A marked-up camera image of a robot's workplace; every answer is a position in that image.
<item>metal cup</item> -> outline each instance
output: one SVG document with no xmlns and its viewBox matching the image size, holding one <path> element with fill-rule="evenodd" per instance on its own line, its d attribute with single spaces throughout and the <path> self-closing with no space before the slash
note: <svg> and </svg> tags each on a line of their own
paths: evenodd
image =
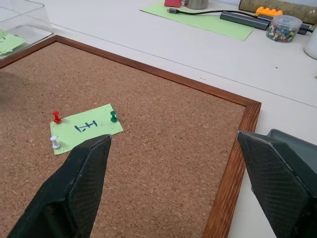
<svg viewBox="0 0 317 238">
<path fill-rule="evenodd" d="M 183 0 L 185 7 L 194 10 L 202 10 L 208 8 L 208 0 Z"/>
</svg>

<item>cork board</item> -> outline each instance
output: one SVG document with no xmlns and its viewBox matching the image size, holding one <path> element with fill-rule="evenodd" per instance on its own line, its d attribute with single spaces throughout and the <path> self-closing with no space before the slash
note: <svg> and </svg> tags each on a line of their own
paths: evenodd
<svg viewBox="0 0 317 238">
<path fill-rule="evenodd" d="M 284 15 L 291 15 L 301 19 L 304 23 L 317 24 L 317 7 L 285 2 L 282 0 L 241 0 L 239 9 L 256 12 L 260 7 L 282 10 Z"/>
<path fill-rule="evenodd" d="M 236 133 L 255 130 L 260 103 L 60 36 L 0 68 L 1 237 L 67 157 L 51 149 L 52 111 L 107 103 L 124 132 L 91 237 L 228 235 L 245 168 Z"/>
</svg>

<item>green push pin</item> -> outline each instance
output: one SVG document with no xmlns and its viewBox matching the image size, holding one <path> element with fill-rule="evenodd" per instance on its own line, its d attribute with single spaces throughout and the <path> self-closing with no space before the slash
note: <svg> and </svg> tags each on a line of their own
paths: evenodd
<svg viewBox="0 0 317 238">
<path fill-rule="evenodd" d="M 117 118 L 117 115 L 115 114 L 115 111 L 112 111 L 112 112 L 110 112 L 110 114 L 111 114 L 111 121 L 112 122 L 117 122 L 118 121 L 118 118 Z"/>
</svg>

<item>orange lego brick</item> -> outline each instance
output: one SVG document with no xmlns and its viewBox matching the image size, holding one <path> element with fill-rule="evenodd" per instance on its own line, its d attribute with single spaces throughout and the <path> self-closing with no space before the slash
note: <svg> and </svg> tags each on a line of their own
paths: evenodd
<svg viewBox="0 0 317 238">
<path fill-rule="evenodd" d="M 266 15 L 266 16 L 271 16 L 271 17 L 274 17 L 276 15 L 282 15 L 283 14 L 283 11 L 282 10 L 279 10 L 279 11 L 276 11 L 276 9 L 270 9 L 270 8 L 264 8 L 262 6 L 260 6 L 257 11 L 256 11 L 256 16 L 258 15 Z"/>
</svg>

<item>plastic jar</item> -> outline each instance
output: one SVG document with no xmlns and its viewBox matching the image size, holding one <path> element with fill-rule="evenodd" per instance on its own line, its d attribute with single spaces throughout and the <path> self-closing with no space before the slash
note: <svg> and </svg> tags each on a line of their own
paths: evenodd
<svg viewBox="0 0 317 238">
<path fill-rule="evenodd" d="M 317 59 L 317 28 L 312 33 L 304 50 L 309 56 Z"/>
<path fill-rule="evenodd" d="M 296 17 L 276 15 L 266 30 L 266 36 L 274 41 L 288 43 L 294 39 L 302 24 Z"/>
</svg>

